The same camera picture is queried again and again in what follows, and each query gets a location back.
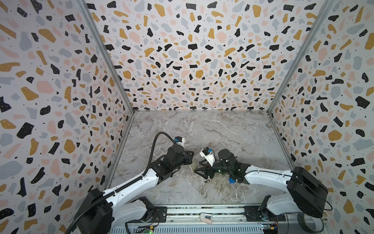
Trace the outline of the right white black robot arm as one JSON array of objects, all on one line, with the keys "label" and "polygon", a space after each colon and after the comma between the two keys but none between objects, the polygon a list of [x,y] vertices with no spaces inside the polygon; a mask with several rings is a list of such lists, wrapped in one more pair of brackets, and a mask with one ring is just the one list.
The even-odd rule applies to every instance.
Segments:
[{"label": "right white black robot arm", "polygon": [[302,167],[283,171],[260,168],[239,162],[228,149],[215,154],[206,147],[199,152],[197,159],[193,159],[191,169],[206,180],[222,174],[228,175],[231,183],[264,185],[282,190],[282,195],[268,195],[263,199],[256,218],[300,212],[321,218],[326,210],[328,189]]}]

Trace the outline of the white remote control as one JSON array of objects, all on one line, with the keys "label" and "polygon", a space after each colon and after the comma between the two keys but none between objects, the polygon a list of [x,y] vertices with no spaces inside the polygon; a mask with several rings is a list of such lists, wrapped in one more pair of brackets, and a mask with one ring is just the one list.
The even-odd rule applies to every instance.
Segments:
[{"label": "white remote control", "polygon": [[192,173],[195,173],[195,170],[198,168],[198,165],[196,163],[192,163],[190,164],[190,168],[191,168]]}]

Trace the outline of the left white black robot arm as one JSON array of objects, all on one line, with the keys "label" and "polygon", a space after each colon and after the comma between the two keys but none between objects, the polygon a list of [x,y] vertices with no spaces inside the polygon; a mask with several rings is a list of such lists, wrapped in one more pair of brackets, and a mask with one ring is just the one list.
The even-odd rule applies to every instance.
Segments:
[{"label": "left white black robot arm", "polygon": [[82,234],[107,234],[119,224],[150,219],[154,205],[138,195],[172,177],[182,166],[191,165],[193,156],[193,151],[174,144],[129,181],[103,192],[93,189],[82,202],[67,233],[78,229]]}]

